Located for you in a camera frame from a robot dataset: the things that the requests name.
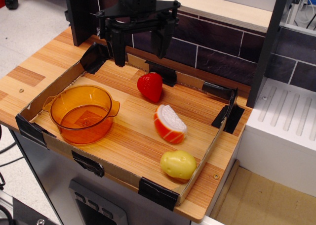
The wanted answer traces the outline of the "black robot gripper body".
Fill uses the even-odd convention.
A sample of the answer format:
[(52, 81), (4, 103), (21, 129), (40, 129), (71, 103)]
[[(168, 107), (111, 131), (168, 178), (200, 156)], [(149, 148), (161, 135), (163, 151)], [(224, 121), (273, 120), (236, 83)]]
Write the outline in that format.
[(153, 35), (168, 40), (177, 25), (180, 6), (177, 0), (118, 0), (117, 4), (96, 13), (99, 20), (97, 35), (110, 40), (111, 31), (153, 31)]

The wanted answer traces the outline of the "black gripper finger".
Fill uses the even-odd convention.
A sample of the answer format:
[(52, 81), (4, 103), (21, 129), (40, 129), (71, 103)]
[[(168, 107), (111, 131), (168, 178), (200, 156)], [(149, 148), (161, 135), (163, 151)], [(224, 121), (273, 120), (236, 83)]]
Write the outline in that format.
[(121, 30), (112, 29), (106, 35), (110, 56), (119, 67), (125, 65), (125, 42), (124, 33)]
[(153, 53), (162, 59), (169, 48), (174, 32), (174, 24), (166, 23), (162, 27), (151, 31), (151, 48)]

